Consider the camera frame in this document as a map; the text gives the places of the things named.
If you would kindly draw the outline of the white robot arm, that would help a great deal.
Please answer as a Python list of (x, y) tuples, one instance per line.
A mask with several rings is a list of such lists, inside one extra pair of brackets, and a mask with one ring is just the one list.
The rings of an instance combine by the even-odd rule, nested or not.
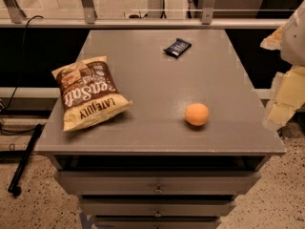
[(280, 50), (281, 59), (292, 65), (286, 73), (275, 74), (266, 106), (263, 125), (276, 131), (305, 104), (305, 1), (260, 47)]

